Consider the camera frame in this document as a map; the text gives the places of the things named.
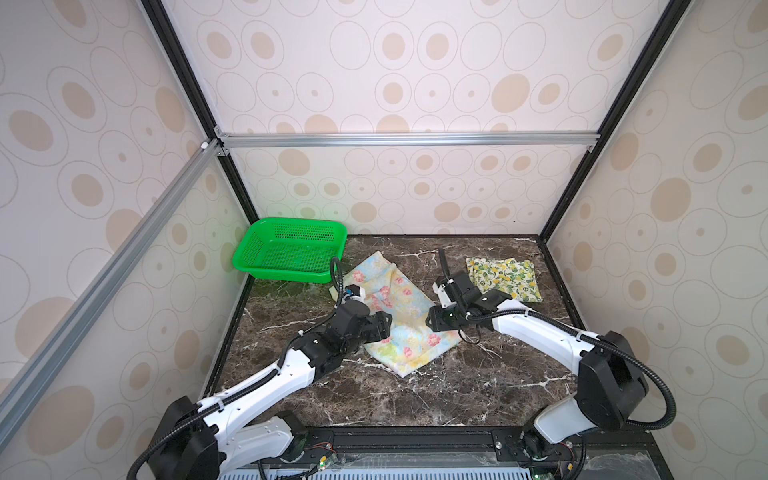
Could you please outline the pastel floral skirt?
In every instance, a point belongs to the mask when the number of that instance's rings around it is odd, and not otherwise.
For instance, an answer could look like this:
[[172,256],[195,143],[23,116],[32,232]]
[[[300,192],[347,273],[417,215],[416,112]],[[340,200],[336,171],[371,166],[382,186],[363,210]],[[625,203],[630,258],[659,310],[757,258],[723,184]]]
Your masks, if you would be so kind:
[[364,303],[372,312],[392,316],[390,336],[364,348],[393,373],[405,377],[461,342],[454,331],[436,333],[426,325],[433,301],[381,252],[352,268],[344,283],[365,291]]

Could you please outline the lemon print skirt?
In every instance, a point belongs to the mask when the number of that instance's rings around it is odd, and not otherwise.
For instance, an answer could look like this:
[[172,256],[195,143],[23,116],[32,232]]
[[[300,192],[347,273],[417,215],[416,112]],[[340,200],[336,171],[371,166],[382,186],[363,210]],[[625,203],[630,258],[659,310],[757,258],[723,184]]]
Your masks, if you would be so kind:
[[483,293],[496,289],[521,302],[543,301],[534,264],[529,260],[469,257],[466,259],[466,267],[470,280]]

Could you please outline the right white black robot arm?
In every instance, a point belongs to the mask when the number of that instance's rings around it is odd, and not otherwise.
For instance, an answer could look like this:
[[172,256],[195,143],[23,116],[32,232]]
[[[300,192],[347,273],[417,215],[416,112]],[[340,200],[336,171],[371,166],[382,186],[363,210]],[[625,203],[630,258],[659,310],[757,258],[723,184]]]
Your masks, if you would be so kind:
[[434,332],[478,326],[508,335],[548,355],[577,376],[576,392],[543,408],[526,423],[521,441],[532,455],[592,429],[616,431],[628,424],[648,393],[642,370],[621,335],[575,329],[497,289],[482,293],[466,272],[433,284],[440,301],[428,314]]

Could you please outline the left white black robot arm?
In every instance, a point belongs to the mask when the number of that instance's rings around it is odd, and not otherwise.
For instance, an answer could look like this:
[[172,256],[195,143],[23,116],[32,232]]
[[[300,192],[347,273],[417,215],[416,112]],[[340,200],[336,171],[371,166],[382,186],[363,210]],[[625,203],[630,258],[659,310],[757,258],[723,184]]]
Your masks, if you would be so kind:
[[149,446],[129,467],[157,479],[217,479],[249,463],[301,446],[303,425],[290,414],[253,425],[253,419],[292,393],[338,369],[360,346],[387,339],[392,316],[347,299],[320,324],[298,334],[277,361],[197,402],[182,396],[165,410]]

